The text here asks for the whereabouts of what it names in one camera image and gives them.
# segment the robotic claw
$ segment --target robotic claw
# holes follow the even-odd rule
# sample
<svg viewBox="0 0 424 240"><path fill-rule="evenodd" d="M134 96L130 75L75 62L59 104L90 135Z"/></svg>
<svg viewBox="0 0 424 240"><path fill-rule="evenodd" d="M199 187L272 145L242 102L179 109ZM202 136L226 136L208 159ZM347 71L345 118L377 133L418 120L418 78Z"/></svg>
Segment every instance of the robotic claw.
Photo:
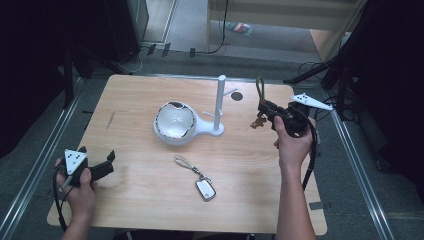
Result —
<svg viewBox="0 0 424 240"><path fill-rule="evenodd" d="M112 151L109 156L107 156L107 160L103 163L100 163L94 167L89 167L91 171L91 182L97 181L100 178L107 176L109 173L113 172L112 162L115 160L115 152ZM54 200L56 204L56 208L59 214L59 223L62 227L62 230L65 232L67 229L67 225L65 219L62 214L62 205L59 203L58 196L58 186L56 185L56 175L63 174L66 177L66 181L61 186L62 189L65 189L67 186L72 187L80 187L80 176L84 170L84 168L88 167L88 159L87 159L87 149L85 147L81 147L78 151L65 150L65 157L62 158L60 163L55 167L55 172L53 175L53 194Z"/></svg>
<svg viewBox="0 0 424 240"><path fill-rule="evenodd" d="M87 149L81 147L78 151L65 150L65 157L57 165L58 172L66 177L66 181L61 186L66 188L68 185L79 187L80 176L84 168L91 171L91 182L97 181L114 171L112 162L115 160L115 151L112 151L107 160L93 167L88 167Z"/></svg>
<svg viewBox="0 0 424 240"><path fill-rule="evenodd" d="M301 137L309 129L309 107L298 102L290 102L288 108L283 108L275 103L263 99L259 101L258 118L265 115L272 123L271 129L275 131L274 118L280 116L284 122L287 133L291 137Z"/></svg>

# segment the floor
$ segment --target floor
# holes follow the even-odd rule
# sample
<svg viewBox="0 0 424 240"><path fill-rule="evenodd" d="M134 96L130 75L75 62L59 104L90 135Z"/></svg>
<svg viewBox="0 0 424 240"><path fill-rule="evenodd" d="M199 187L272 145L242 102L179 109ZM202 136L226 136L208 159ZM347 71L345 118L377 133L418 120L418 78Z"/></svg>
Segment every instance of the floor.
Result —
<svg viewBox="0 0 424 240"><path fill-rule="evenodd" d="M147 0L150 20L145 42L171 44L170 49L189 52L206 51L207 0ZM224 46L216 53L222 56L246 57L264 60L292 62L321 62L317 50L311 45L312 37L307 29L249 24L249 35L225 30ZM209 50L219 48L222 42L222 21L211 21Z"/></svg>

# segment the black curtain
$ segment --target black curtain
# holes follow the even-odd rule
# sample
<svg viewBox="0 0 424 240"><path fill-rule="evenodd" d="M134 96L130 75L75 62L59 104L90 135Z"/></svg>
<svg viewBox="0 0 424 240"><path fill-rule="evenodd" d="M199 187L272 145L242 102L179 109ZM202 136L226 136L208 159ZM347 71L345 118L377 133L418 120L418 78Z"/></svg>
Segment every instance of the black curtain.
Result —
<svg viewBox="0 0 424 240"><path fill-rule="evenodd" d="M368 7L373 16L350 55L359 79L352 88L387 139L378 154L417 185L424 202L424 2Z"/></svg>
<svg viewBox="0 0 424 240"><path fill-rule="evenodd" d="M63 36L48 4L0 3L0 158L63 89Z"/></svg>

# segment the gray floor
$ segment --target gray floor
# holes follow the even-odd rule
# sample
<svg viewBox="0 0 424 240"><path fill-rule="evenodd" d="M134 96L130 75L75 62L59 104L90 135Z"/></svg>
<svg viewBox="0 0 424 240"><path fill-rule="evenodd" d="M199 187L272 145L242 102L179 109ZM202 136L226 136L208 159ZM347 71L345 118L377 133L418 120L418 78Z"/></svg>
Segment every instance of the gray floor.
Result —
<svg viewBox="0 0 424 240"><path fill-rule="evenodd" d="M144 35L145 42L164 43L175 10L176 0L146 0L149 22Z"/></svg>
<svg viewBox="0 0 424 240"><path fill-rule="evenodd" d="M179 0L176 12L168 34L167 42L172 43L174 50L195 47L202 51L204 38L201 25L195 27L180 14L187 10L187 0ZM238 33L228 35L234 37L233 43L217 55L197 55L189 58L188 53L172 53L161 57L160 50L147 56L140 55L142 68L137 75L143 74L171 74L216 77L226 74L233 80L248 81L262 76L272 83L280 84L283 79L290 79L300 72L306 71L311 65L300 65L303 62L317 62L319 57L314 52L314 47L308 31L253 25L250 36L241 36ZM217 31L214 39L218 40L220 33ZM295 43L302 39L302 44ZM252 55L253 51L261 54ZM25 206L25 212L12 239L52 239L61 235L58 227L46 223L46 215L53 203L51 194L51 174L54 160L62 155L64 149L76 148L79 144L84 128L89 123L90 114L83 111L93 111L102 93L103 87L110 71L93 64L95 74L92 79L86 79L80 89L80 100L68 126L58 141L57 146L47 159L46 170L40 172L41 179L35 192ZM136 69L139 60L135 57L125 65ZM319 86L319 78L313 77L294 87L296 93L306 92L308 95L324 100L327 93ZM61 106L63 95L60 95L50 104L45 113L38 119L19 146L8 156L0 160L0 216L6 216L10 204L24 184L26 176L33 168L44 143L47 141L51 130L62 113ZM366 170L367 177L380 200L386 213L391 229L396 239L424 239L424 206L419 201L414 186L403 176L397 174L384 174L376 168L375 158L367 144L360 125L355 122L345 122L350 138L355 144L360 156L361 164ZM339 132L331 116L318 123L322 144L321 155L317 159L315 174L321 200L325 206L324 212L328 224L328 232L319 239L379 239L378 232L370 215L369 208L364 200L358 180L352 169L348 154L345 151ZM89 239L111 239L113 229L93 228ZM258 239L270 239L270 235L257 235Z"/></svg>

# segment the key fob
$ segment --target key fob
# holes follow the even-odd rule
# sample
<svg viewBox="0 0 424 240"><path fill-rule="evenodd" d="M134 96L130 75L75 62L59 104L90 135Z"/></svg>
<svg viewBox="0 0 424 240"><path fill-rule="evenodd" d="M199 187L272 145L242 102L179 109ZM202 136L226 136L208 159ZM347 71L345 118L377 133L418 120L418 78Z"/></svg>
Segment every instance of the key fob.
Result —
<svg viewBox="0 0 424 240"><path fill-rule="evenodd" d="M215 189L213 189L212 185L208 182L208 180L198 180L196 181L196 186L197 189L199 189L200 195L202 195L202 198L205 202L208 202L215 197Z"/></svg>

